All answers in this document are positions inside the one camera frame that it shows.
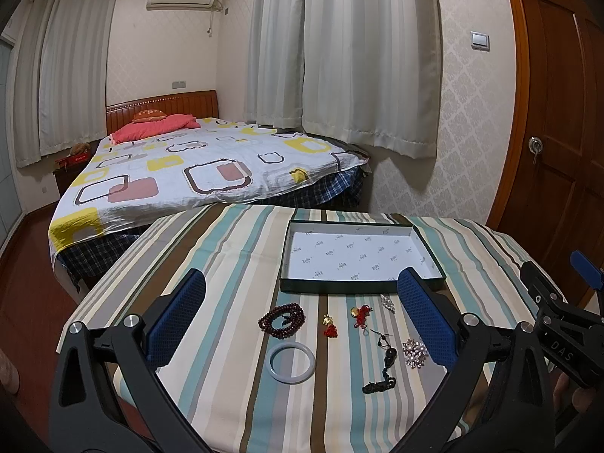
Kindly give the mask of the person's right hand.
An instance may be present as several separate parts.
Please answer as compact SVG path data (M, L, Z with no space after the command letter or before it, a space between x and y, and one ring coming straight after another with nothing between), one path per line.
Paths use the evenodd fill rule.
M593 390L578 387L565 372L561 372L553 388L556 427L566 427L575 417L585 414L593 400Z

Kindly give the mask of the person's left hand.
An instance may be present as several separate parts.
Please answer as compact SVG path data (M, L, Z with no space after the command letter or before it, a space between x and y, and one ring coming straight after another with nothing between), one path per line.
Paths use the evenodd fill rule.
M16 395L18 393L20 374L3 351L0 351L0 381L9 394Z

